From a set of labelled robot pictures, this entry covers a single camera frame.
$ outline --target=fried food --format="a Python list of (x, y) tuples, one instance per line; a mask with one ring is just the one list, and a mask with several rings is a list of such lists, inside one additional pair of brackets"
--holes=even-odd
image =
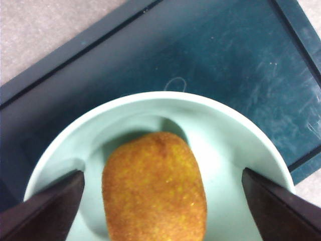
[(117, 148), (102, 175), (112, 241), (199, 241), (206, 199), (198, 164), (178, 136), (151, 133)]

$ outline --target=table surface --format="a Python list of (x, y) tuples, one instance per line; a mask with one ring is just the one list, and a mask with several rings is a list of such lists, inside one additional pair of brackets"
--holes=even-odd
[[(124, 0), (2, 1), (1, 83), (24, 71), (94, 22), (123, 4)], [(298, 1), (321, 36), (318, 0)], [(300, 196), (321, 206), (321, 170), (296, 188)]]

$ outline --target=plate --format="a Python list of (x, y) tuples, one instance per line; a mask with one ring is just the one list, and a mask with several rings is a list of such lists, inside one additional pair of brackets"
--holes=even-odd
[(101, 194), (105, 162), (119, 145), (158, 131), (182, 137), (197, 159), (208, 208), (204, 240), (262, 240), (246, 203), (242, 170), (249, 167), (294, 192), (285, 162), (249, 119), (217, 101), (190, 93), (139, 93), (85, 113), (43, 153), (25, 200), (69, 171), (82, 170), (85, 189), (67, 240), (110, 240)]

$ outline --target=dark tray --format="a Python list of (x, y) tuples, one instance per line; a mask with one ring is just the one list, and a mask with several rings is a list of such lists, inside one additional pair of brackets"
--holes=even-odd
[(153, 90), (200, 94), (274, 142), (297, 183), (321, 167), (321, 42), (294, 0), (129, 1), (1, 88), (1, 210), (88, 110)]

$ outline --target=plate rim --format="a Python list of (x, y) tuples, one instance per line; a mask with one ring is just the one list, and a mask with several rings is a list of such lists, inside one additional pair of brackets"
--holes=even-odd
[(41, 173), (41, 170), (45, 166), (46, 162), (49, 160), (50, 156), (54, 153), (57, 147), (75, 130), (85, 124), (92, 118), (104, 113), (105, 111), (111, 110), (113, 108), (130, 104), (137, 101), (144, 101), (144, 100), (151, 100), (151, 99), (175, 99), (175, 100), (183, 100), (189, 101), (193, 103), (198, 103), (220, 111), (229, 117), (235, 119), (237, 122), (242, 124), (246, 127), (250, 132), (252, 132), (264, 145), (265, 147), (271, 152), (272, 156), (275, 159), (278, 168), (284, 175), (285, 179), (285, 188), (287, 188), (290, 192), (295, 193), (295, 187), (293, 184), (292, 177), (290, 172), (287, 169), (284, 159), (282, 158), (281, 154), (277, 150), (276, 146), (273, 142), (267, 137), (267, 135), (250, 119), (245, 117), (243, 114), (239, 113), (238, 111), (228, 107), (225, 104), (222, 104), (214, 99), (204, 97), (201, 95), (193, 94), (193, 93), (186, 93), (186, 92), (176, 92), (176, 91), (149, 91), (149, 92), (142, 92), (137, 94), (131, 94), (127, 96), (123, 96), (111, 101), (108, 101), (104, 104), (101, 104), (90, 111), (84, 113), (76, 120), (71, 122), (67, 127), (65, 127), (49, 144), (46, 150), (41, 155), (40, 159), (38, 160), (35, 168), (30, 176), (28, 181), (26, 191), (24, 194), (24, 201), (29, 199), (34, 194), (34, 187), (37, 182), (37, 179)]

